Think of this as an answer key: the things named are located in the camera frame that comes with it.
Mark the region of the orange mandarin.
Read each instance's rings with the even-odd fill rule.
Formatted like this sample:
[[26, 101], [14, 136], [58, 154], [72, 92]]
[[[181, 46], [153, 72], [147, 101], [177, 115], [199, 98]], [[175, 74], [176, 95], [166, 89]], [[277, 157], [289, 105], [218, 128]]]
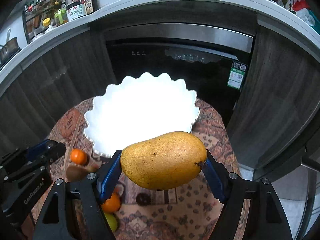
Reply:
[[121, 200], [119, 194], [112, 193], [111, 197], [107, 199], [101, 206], [104, 213], [115, 213], [121, 207]]
[[87, 154], [83, 150], [74, 148], [71, 151], [70, 159], [73, 163], [84, 166], [87, 163]]

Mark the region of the brown kiwi fruit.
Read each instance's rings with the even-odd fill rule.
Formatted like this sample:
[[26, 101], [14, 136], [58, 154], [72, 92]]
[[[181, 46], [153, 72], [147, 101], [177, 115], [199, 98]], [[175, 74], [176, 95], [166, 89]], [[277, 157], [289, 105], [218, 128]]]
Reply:
[[75, 166], [71, 165], [66, 170], [66, 178], [69, 182], [81, 181], [88, 174], [96, 172], [97, 167], [94, 166]]

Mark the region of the green apple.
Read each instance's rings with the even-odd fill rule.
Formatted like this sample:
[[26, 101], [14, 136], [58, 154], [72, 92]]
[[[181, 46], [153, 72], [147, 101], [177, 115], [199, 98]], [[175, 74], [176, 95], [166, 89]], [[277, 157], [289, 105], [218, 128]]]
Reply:
[[118, 228], [118, 222], [116, 217], [112, 213], [104, 213], [104, 215], [112, 232], [115, 232]]

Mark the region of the dark plum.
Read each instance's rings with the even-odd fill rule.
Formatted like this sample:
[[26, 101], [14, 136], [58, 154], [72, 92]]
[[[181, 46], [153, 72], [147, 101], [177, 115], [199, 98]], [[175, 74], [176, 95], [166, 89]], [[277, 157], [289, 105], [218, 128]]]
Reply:
[[146, 193], [139, 193], [136, 196], [136, 203], [139, 206], [148, 206], [151, 204], [151, 197]]

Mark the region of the yellow mango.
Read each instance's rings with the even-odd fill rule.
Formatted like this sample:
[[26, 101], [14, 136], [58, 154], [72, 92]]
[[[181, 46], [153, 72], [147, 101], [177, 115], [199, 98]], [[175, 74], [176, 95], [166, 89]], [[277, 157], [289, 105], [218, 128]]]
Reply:
[[120, 156], [125, 175], [138, 186], [164, 191], [193, 180], [207, 159], [207, 149], [196, 136], [170, 132], [126, 147]]

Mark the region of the patterned red tablecloth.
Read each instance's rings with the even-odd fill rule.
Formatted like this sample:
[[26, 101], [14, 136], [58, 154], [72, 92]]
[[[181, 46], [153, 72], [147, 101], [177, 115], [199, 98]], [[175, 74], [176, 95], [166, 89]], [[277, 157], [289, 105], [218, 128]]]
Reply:
[[[193, 134], [201, 139], [216, 161], [228, 171], [238, 173], [238, 162], [221, 116], [203, 100], [197, 100], [196, 105], [200, 116], [193, 125]], [[92, 143], [84, 136], [87, 126], [84, 114], [92, 106], [92, 100], [87, 99], [71, 108], [50, 132], [50, 139], [66, 146], [65, 155], [50, 167], [53, 179], [66, 177], [74, 148], [88, 155], [89, 166], [101, 166], [102, 159], [94, 153]], [[121, 175], [115, 191], [121, 199], [121, 207], [115, 214], [117, 239], [208, 239], [222, 210], [221, 203], [213, 197], [202, 174], [168, 191], [146, 190]], [[139, 193], [148, 194], [151, 204], [139, 206], [136, 203]]]

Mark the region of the white scalloped ceramic bowl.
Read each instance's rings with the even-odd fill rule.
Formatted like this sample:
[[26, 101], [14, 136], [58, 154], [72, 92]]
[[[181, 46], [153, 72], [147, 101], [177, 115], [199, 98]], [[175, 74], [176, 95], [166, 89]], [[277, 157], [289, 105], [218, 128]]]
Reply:
[[117, 150], [169, 132], [192, 132], [200, 115], [197, 92], [183, 79], [172, 80], [145, 72], [110, 84], [104, 95], [93, 98], [93, 108], [84, 114], [84, 136], [93, 151], [110, 158]]

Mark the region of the steel saucepan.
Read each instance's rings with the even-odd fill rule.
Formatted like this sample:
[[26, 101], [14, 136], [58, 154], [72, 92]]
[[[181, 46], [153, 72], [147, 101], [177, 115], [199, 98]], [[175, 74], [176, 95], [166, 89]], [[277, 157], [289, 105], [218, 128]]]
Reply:
[[14, 53], [19, 50], [19, 45], [17, 42], [17, 37], [10, 37], [11, 29], [7, 31], [7, 39], [5, 45], [1, 45], [0, 58], [1, 64], [7, 61]]

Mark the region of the yellow capped bottle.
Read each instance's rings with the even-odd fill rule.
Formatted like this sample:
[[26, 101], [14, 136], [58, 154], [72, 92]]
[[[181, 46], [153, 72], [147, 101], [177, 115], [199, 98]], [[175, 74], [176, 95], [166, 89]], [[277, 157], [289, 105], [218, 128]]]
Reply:
[[50, 18], [45, 18], [42, 22], [43, 29], [44, 31], [47, 31], [49, 27], [51, 26], [51, 19]]

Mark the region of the green lidded jar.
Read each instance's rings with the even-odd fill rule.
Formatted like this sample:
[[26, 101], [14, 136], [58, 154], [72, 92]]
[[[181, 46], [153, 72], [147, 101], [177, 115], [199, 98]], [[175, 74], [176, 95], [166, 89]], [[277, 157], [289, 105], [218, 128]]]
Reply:
[[54, 15], [55, 19], [55, 24], [56, 26], [60, 26], [62, 24], [65, 24], [68, 22], [67, 14], [66, 14], [66, 9], [58, 9]]

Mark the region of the large soy sauce bottle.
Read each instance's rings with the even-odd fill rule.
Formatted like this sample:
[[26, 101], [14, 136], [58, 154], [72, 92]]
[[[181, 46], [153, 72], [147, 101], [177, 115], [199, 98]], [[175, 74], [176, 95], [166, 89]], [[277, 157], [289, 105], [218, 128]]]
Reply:
[[69, 22], [86, 16], [84, 0], [66, 0], [66, 14]]

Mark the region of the green energy label sticker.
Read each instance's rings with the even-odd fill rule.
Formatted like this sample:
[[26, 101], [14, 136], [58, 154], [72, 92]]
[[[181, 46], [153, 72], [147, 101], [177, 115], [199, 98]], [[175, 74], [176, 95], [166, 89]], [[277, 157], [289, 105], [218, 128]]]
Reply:
[[246, 64], [233, 61], [227, 86], [240, 90], [246, 76], [247, 68], [248, 66]]

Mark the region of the dark glass sauce bottle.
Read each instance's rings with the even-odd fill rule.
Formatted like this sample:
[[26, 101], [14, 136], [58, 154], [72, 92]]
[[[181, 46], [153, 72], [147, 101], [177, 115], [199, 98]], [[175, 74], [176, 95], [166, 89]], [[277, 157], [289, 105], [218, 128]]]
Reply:
[[88, 15], [94, 13], [98, 10], [97, 0], [85, 0], [85, 8]]

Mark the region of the black built-in dishwasher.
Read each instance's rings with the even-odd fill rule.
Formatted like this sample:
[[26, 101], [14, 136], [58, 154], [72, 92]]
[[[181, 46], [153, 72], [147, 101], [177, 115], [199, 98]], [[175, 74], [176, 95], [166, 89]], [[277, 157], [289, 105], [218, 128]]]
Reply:
[[[118, 82], [124, 77], [167, 73], [213, 106], [227, 125], [252, 58], [254, 36], [191, 23], [150, 23], [109, 29], [106, 47]], [[240, 90], [227, 86], [233, 61], [246, 64]]]

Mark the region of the red plastic bag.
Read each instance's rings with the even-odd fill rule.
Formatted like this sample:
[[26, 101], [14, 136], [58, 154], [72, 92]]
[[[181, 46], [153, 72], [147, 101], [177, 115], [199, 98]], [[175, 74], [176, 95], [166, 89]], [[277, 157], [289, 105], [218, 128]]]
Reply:
[[298, 12], [302, 9], [310, 9], [310, 5], [306, 0], [293, 0], [293, 10]]

